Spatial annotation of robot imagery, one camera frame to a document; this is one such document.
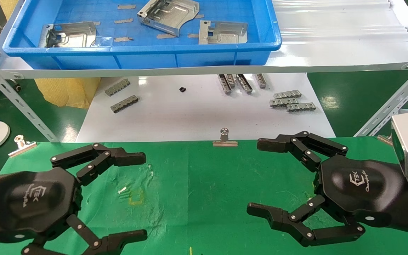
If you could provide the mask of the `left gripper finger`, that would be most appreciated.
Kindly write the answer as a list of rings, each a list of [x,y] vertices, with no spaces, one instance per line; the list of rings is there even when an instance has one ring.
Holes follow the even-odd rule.
[[[137,166],[146,163],[143,152],[126,152],[122,147],[106,147],[100,143],[86,145],[69,152],[54,155],[50,159],[53,167],[70,169],[86,164],[76,174],[78,183],[87,186],[111,166]]]

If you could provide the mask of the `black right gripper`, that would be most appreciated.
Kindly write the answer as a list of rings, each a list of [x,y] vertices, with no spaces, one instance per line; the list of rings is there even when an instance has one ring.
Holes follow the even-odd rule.
[[[293,212],[252,202],[246,209],[249,215],[266,219],[272,230],[290,234],[303,247],[354,242],[365,233],[358,222],[372,227],[403,225],[400,200],[406,179],[399,165],[346,158],[345,145],[308,131],[280,134],[275,139],[260,138],[256,147],[260,151],[290,152],[310,172],[321,168],[321,195]],[[329,159],[322,162],[315,152]],[[304,221],[321,208],[344,225],[314,230],[305,226]]]

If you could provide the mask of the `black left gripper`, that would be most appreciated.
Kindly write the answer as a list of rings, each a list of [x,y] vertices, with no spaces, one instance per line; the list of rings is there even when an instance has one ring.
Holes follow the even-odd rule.
[[[125,245],[147,239],[143,229],[98,238],[76,216],[82,199],[77,179],[63,168],[0,175],[0,243],[34,239],[22,255],[61,255],[44,245],[71,227],[88,244],[83,255],[120,255]]]

